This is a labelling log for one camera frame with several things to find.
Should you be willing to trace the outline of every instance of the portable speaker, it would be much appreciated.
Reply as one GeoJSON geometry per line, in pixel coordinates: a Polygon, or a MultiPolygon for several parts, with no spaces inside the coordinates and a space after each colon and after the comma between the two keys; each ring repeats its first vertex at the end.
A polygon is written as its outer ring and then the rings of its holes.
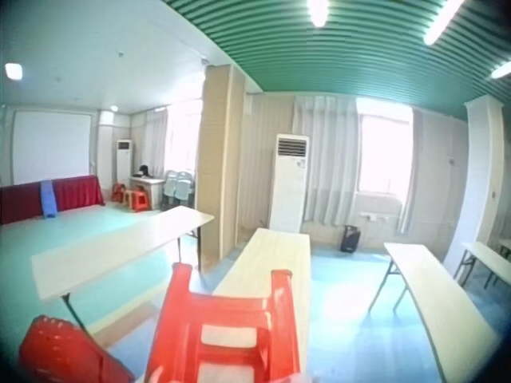
{"type": "Polygon", "coordinates": [[[360,240],[360,229],[356,226],[345,225],[343,241],[341,242],[341,251],[343,253],[353,253],[357,250],[360,240]]]}

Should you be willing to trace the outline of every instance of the classroom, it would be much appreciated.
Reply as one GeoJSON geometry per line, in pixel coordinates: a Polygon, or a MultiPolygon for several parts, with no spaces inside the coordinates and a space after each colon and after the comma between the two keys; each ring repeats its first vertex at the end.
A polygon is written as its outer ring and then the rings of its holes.
{"type": "Polygon", "coordinates": [[[511,3],[0,7],[9,381],[509,379],[511,3]]]}

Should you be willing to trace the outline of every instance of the wooden pillar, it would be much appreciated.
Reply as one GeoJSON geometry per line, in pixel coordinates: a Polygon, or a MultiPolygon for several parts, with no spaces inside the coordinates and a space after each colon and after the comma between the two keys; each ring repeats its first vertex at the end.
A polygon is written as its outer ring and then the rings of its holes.
{"type": "Polygon", "coordinates": [[[197,210],[215,216],[202,229],[204,271],[235,246],[245,77],[232,65],[206,70],[197,164],[197,210]]]}

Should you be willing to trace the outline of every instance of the white table top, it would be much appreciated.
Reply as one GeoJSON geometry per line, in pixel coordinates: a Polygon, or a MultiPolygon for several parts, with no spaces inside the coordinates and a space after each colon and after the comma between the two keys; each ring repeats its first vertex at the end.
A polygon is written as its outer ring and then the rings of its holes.
{"type": "Polygon", "coordinates": [[[493,251],[486,245],[476,243],[462,243],[470,254],[483,262],[495,275],[511,286],[511,262],[493,251]]]}
{"type": "Polygon", "coordinates": [[[179,206],[119,230],[35,255],[32,274],[39,298],[59,298],[212,219],[212,215],[179,206]]]}
{"type": "Polygon", "coordinates": [[[507,249],[511,250],[511,239],[500,239],[499,244],[507,249]]]}
{"type": "Polygon", "coordinates": [[[143,184],[164,184],[165,180],[160,178],[142,178],[142,177],[129,177],[131,181],[142,182],[143,184]]]}
{"type": "Polygon", "coordinates": [[[385,243],[405,279],[445,381],[472,381],[499,338],[466,292],[423,245],[385,243]]]}
{"type": "MultiPolygon", "coordinates": [[[[291,287],[295,306],[300,368],[307,371],[309,305],[311,300],[311,245],[309,236],[258,229],[232,269],[214,290],[214,295],[259,298],[271,293],[271,270],[288,269],[293,273],[291,287]]],[[[217,345],[253,346],[253,329],[218,329],[205,326],[202,341],[217,345]]],[[[201,368],[199,382],[252,382],[247,367],[201,368]]]]}

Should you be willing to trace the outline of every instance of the air conditioner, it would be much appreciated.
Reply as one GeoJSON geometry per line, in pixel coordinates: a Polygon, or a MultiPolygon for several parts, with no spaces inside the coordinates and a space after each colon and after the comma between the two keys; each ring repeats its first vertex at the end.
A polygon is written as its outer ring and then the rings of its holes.
{"type": "Polygon", "coordinates": [[[269,229],[299,233],[307,184],[309,137],[278,134],[271,182],[269,229]]]}
{"type": "Polygon", "coordinates": [[[133,174],[133,141],[117,140],[117,182],[129,186],[133,174]]]}

